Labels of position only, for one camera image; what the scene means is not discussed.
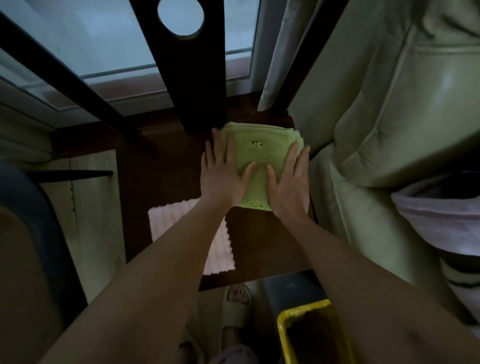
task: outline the person's left hand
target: person's left hand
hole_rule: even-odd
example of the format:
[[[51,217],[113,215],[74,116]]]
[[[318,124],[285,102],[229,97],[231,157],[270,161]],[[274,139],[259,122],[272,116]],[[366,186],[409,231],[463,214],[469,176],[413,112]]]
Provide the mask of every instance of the person's left hand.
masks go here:
[[[242,177],[235,167],[236,152],[233,133],[228,133],[227,154],[224,158],[224,149],[218,129],[212,130],[214,148],[207,141],[205,152],[202,154],[202,174],[200,175],[200,188],[204,201],[222,204],[228,209],[238,205],[247,192],[247,186],[252,179],[257,166],[252,162],[243,172]]]

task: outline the person's left arm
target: person's left arm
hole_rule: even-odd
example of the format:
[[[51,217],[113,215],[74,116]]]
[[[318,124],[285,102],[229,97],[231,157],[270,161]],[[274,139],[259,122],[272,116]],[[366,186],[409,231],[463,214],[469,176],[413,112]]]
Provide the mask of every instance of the person's left arm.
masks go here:
[[[195,302],[208,250],[255,168],[242,177],[235,144],[224,159],[218,130],[206,143],[197,205],[129,262],[53,345],[42,364],[170,363]]]

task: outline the person's right arm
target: person's right arm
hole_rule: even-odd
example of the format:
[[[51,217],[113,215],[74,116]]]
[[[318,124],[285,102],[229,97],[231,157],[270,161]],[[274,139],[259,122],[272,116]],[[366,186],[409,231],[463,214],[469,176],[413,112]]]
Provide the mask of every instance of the person's right arm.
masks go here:
[[[273,213],[303,249],[367,363],[480,363],[480,341],[418,288],[393,275],[307,216],[308,151],[295,144],[280,180],[269,166]]]

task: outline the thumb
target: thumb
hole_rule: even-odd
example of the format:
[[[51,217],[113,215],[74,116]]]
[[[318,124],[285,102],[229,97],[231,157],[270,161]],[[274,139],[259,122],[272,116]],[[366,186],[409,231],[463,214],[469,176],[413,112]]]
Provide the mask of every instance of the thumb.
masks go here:
[[[256,168],[257,168],[257,162],[252,162],[243,171],[241,181],[245,187],[247,187],[250,184],[250,181],[252,180],[253,172],[255,171]]]
[[[273,167],[269,164],[267,166],[267,181],[268,181],[268,194],[276,190],[276,173]]]

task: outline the hand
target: hand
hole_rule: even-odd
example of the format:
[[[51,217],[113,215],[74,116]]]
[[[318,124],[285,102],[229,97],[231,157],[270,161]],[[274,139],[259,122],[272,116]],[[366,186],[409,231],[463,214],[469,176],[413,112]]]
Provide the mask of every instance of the hand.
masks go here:
[[[247,192],[247,186],[252,179],[257,163],[250,163],[240,177],[235,166],[237,148],[233,133],[228,133],[227,155],[225,157],[220,132],[213,129],[212,135],[214,141],[213,152],[210,142],[207,141],[205,152],[202,154],[201,199],[219,203],[230,209],[238,205]]]
[[[282,222],[285,219],[303,217],[308,213],[310,193],[308,189],[308,153],[306,146],[297,158],[298,143],[292,145],[287,161],[277,183],[275,170],[267,166],[268,203]]]

